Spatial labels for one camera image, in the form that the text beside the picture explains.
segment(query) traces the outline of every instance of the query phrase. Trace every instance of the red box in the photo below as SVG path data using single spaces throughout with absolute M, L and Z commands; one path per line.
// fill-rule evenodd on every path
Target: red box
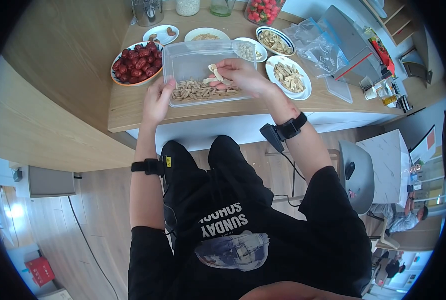
M 40 287 L 54 279 L 50 263 L 44 257 L 25 262 L 25 266 L 33 275 L 33 281 Z

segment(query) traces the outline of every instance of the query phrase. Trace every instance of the jar of strawberries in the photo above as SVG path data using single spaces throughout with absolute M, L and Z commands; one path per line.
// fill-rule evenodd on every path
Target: jar of strawberries
M 248 0 L 244 17 L 259 25 L 271 26 L 286 0 Z

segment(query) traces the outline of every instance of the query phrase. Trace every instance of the hand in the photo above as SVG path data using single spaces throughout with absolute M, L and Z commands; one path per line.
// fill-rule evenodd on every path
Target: hand
M 173 78 L 167 84 L 164 84 L 163 76 L 148 87 L 143 103 L 142 124 L 156 127 L 164 120 L 170 104 L 171 93 L 175 87 L 176 81 Z
M 240 87 L 255 98 L 259 98 L 261 95 L 265 96 L 269 89 L 274 88 L 274 84 L 271 81 L 263 77 L 249 63 L 241 58 L 223 59 L 216 66 L 221 76 L 234 81 L 234 86 Z M 220 81 L 212 81 L 209 85 L 221 89 L 228 87 Z

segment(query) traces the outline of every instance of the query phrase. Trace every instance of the gray chair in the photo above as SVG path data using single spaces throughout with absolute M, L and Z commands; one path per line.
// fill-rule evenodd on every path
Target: gray chair
M 341 185 L 346 190 L 351 206 L 358 215 L 365 215 L 375 196 L 375 175 L 373 172 L 373 161 L 368 152 L 350 141 L 339 141 L 340 149 L 328 149 L 331 160 L 336 160 L 338 168 L 336 172 L 341 180 Z M 280 155 L 280 153 L 266 153 L 266 156 Z M 346 179 L 346 169 L 350 163 L 354 162 L 355 169 L 349 179 Z M 356 193 L 356 197 L 350 197 L 350 192 Z M 284 202 L 299 200 L 302 201 L 304 195 L 288 198 L 274 199 L 273 202 Z

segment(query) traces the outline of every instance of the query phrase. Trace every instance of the marble table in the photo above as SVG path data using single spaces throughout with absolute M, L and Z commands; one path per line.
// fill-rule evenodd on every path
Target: marble table
M 410 183 L 410 154 L 400 130 L 396 129 L 356 143 L 373 161 L 375 197 L 373 203 L 406 206 Z

